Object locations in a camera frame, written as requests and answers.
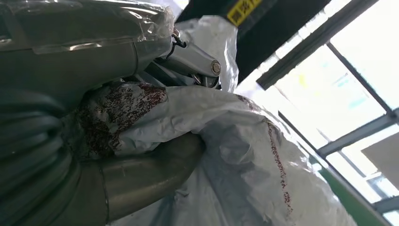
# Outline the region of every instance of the silver metal tube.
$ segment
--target silver metal tube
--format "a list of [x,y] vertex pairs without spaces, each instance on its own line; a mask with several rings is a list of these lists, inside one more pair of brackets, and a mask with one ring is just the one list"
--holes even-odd
[[191,175],[204,144],[185,134],[160,144],[150,154],[100,163],[108,196],[109,220],[140,210],[172,193]]

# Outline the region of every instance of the shiny metal surface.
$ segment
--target shiny metal surface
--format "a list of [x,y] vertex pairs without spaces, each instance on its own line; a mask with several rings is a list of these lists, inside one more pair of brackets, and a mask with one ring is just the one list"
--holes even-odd
[[185,134],[155,151],[100,163],[108,196],[109,220],[140,210],[180,187],[205,149],[198,135]]
[[173,54],[171,54],[167,60],[158,63],[179,74],[200,74],[217,78],[218,75],[215,75],[212,71],[212,63],[216,61],[216,59],[204,52],[194,43],[185,42],[185,44],[185,48],[176,46]]

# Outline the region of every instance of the metal bolt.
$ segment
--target metal bolt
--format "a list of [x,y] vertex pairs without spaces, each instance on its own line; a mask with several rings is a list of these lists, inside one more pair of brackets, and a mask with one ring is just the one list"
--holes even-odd
[[212,61],[212,72],[215,75],[220,74],[220,63],[217,60]]

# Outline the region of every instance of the paint splatter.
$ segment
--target paint splatter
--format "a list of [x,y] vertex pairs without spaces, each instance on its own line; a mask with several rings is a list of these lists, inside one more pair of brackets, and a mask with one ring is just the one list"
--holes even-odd
[[120,134],[167,99],[164,88],[134,82],[112,84],[92,97],[79,107],[78,115],[86,142],[100,157],[115,155]]

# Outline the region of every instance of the red paint stain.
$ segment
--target red paint stain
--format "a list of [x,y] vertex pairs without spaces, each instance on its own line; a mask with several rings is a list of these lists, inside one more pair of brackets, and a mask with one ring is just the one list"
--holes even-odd
[[275,129],[275,127],[270,122],[267,122],[267,127],[268,127],[268,133],[269,133],[269,137],[270,137],[271,153],[274,155],[274,162],[277,164],[277,167],[279,168],[279,171],[280,171],[280,178],[281,178],[280,184],[281,184],[281,189],[284,194],[284,203],[287,206],[286,217],[287,217],[287,219],[291,220],[291,213],[292,213],[293,209],[291,207],[291,196],[286,188],[287,187],[287,173],[284,169],[283,164],[281,163],[280,155],[277,150],[276,143],[274,142],[274,139],[272,136],[272,130]]

